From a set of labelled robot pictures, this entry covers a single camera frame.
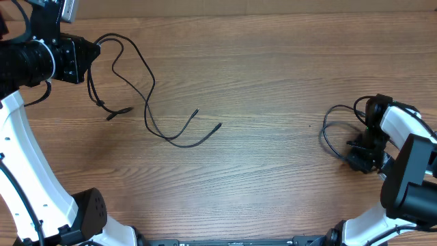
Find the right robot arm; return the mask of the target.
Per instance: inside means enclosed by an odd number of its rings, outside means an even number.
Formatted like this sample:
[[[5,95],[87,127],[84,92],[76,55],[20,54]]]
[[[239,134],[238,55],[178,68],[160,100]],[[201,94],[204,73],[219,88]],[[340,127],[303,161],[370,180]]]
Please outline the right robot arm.
[[[386,245],[405,232],[436,231],[436,131],[419,110],[389,96],[365,96],[365,111],[351,106],[366,129],[335,155],[354,171],[383,177],[380,201],[362,215],[339,222],[321,245]]]

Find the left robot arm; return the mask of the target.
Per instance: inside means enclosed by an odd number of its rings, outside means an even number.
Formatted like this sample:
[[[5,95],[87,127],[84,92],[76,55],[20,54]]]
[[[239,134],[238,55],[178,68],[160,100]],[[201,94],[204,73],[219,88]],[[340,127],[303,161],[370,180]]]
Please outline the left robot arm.
[[[41,151],[27,119],[22,86],[52,80],[82,83],[100,47],[62,33],[76,1],[32,1],[25,32],[1,41],[1,197],[17,229],[17,245],[145,245],[134,227],[107,213],[95,188],[70,195]]]

